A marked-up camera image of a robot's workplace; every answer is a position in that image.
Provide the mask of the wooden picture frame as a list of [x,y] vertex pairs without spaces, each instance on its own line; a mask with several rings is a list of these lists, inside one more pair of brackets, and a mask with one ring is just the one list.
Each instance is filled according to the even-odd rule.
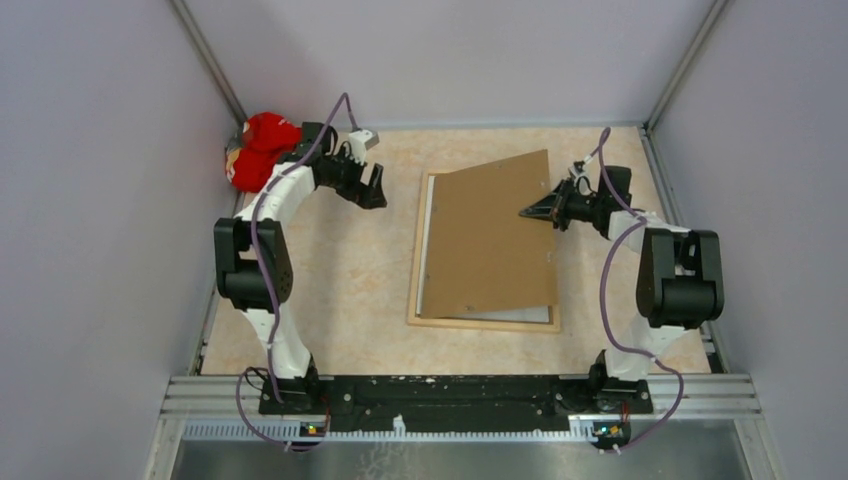
[[[420,186],[420,191],[419,191],[419,200],[418,200],[418,214],[417,214],[417,220],[416,220],[416,222],[417,222],[416,230],[417,230],[417,227],[418,227],[419,210],[420,210],[420,205],[421,205],[421,190],[422,190],[422,186],[423,186],[423,178],[428,173],[435,173],[436,176],[441,174],[440,171],[430,171],[430,172],[426,172],[422,175],[421,186]],[[406,324],[408,326],[422,327],[422,328],[444,328],[444,329],[463,329],[463,330],[477,330],[477,331],[502,331],[502,332],[513,332],[513,333],[543,333],[543,334],[555,334],[555,333],[559,333],[561,331],[561,329],[562,329],[562,315],[559,311],[558,305],[548,306],[549,309],[550,309],[552,320],[553,320],[553,322],[551,324],[548,324],[548,325],[509,324],[509,323],[498,323],[498,322],[489,323],[489,322],[477,322],[477,321],[472,321],[472,322],[469,322],[469,323],[459,323],[459,322],[457,322],[455,324],[452,324],[451,322],[445,321],[445,320],[441,320],[441,321],[437,320],[435,322],[424,321],[424,322],[421,322],[421,323],[418,323],[418,322],[415,322],[415,321],[410,321],[411,315],[412,315],[411,307],[413,306],[413,299],[410,298],[410,295],[414,293],[413,282],[415,281],[414,273],[413,273],[413,265],[414,265],[414,262],[415,262],[415,246],[416,246],[416,237],[417,237],[416,230],[415,230],[415,240],[414,240],[414,249],[413,249],[412,274],[411,274],[411,280],[410,280],[410,284],[409,284],[409,298],[408,298],[408,307],[407,307]]]

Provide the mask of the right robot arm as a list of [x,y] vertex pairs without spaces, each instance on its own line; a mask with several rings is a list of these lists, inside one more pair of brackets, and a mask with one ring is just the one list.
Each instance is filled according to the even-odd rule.
[[611,241],[613,252],[626,247],[640,256],[637,312],[628,330],[616,336],[608,308],[601,308],[610,346],[590,368],[586,385],[589,404],[600,412],[644,400],[646,378],[658,355],[684,333],[717,319],[724,308],[719,235],[669,224],[653,212],[633,208],[631,180],[630,169],[606,166],[598,186],[592,187],[578,162],[550,193],[519,213],[559,231],[574,221],[588,223]]

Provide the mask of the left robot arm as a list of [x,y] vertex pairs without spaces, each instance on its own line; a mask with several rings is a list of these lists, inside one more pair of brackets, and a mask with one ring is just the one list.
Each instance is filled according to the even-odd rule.
[[266,351],[269,397],[297,413],[317,407],[321,388],[289,305],[294,271],[285,229],[319,188],[364,210],[386,207],[383,167],[366,160],[378,142],[371,129],[339,140],[327,124],[304,124],[301,143],[276,158],[255,198],[213,228],[218,293],[243,313]]

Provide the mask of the printed photo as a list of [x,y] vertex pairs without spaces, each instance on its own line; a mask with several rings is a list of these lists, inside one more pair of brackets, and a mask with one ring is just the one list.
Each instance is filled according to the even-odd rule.
[[410,295],[413,299],[411,307],[411,319],[418,323],[427,321],[435,322],[437,320],[449,321],[452,324],[469,323],[472,321],[489,322],[489,323],[509,323],[509,324],[539,324],[548,325],[553,322],[550,309],[548,306],[527,307],[517,310],[502,310],[493,312],[471,312],[462,314],[453,314],[446,317],[423,316],[423,287],[425,282],[425,264],[428,251],[428,240],[430,230],[430,218],[432,212],[432,198],[435,184],[435,173],[428,173],[423,178],[423,186],[421,190],[421,205],[419,210],[418,227],[416,230],[416,246],[415,246],[415,262],[413,265],[414,293]]

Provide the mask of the brown backing board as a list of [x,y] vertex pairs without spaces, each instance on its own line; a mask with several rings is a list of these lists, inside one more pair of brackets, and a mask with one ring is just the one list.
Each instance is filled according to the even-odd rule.
[[545,150],[435,175],[422,316],[558,304],[553,227],[520,214],[550,192],[549,181]]

